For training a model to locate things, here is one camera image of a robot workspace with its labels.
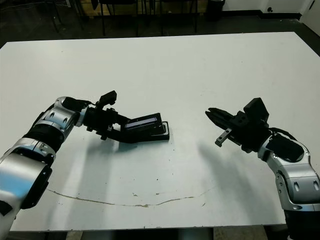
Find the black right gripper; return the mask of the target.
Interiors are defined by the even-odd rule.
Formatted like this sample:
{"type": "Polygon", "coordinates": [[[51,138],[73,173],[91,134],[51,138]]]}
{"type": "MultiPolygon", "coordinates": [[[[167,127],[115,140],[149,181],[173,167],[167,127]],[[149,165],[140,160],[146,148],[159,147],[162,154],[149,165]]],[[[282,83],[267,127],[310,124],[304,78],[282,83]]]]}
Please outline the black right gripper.
{"type": "Polygon", "coordinates": [[[271,135],[269,124],[265,120],[257,119],[242,111],[232,115],[225,110],[210,107],[205,114],[217,127],[224,130],[215,141],[219,147],[228,139],[241,146],[246,153],[258,152],[271,135]]]}

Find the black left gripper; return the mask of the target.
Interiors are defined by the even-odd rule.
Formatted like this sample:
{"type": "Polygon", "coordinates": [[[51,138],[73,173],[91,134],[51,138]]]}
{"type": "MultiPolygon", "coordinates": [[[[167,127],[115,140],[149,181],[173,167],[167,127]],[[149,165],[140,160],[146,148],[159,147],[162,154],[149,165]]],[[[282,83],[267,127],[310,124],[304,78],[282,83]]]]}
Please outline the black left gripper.
{"type": "Polygon", "coordinates": [[[104,105],[100,102],[95,103],[95,107],[88,107],[83,119],[83,125],[89,132],[95,131],[100,135],[101,140],[107,138],[120,143],[138,143],[137,135],[115,130],[113,124],[126,125],[130,118],[118,114],[113,108],[103,109],[104,105]]]}

